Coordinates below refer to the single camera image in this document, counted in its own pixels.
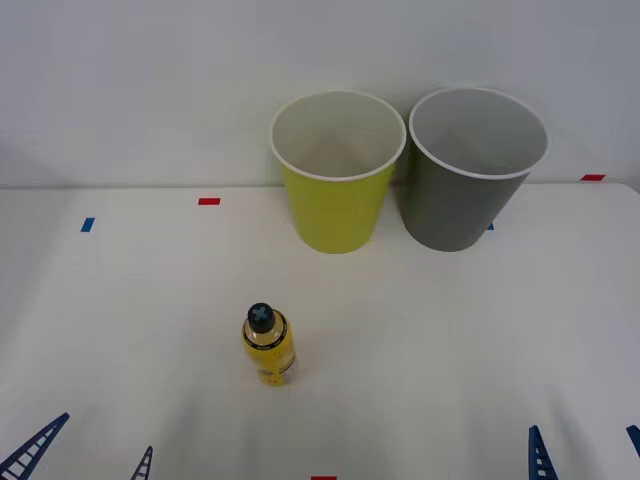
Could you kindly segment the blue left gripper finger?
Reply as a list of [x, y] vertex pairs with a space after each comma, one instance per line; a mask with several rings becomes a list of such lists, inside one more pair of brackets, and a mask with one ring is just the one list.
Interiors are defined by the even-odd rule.
[[2, 461], [1, 480], [28, 480], [69, 418], [68, 413], [63, 413]]
[[148, 446], [139, 464], [137, 465], [133, 475], [131, 476], [131, 480], [148, 480], [149, 479], [152, 457], [153, 457], [153, 447]]

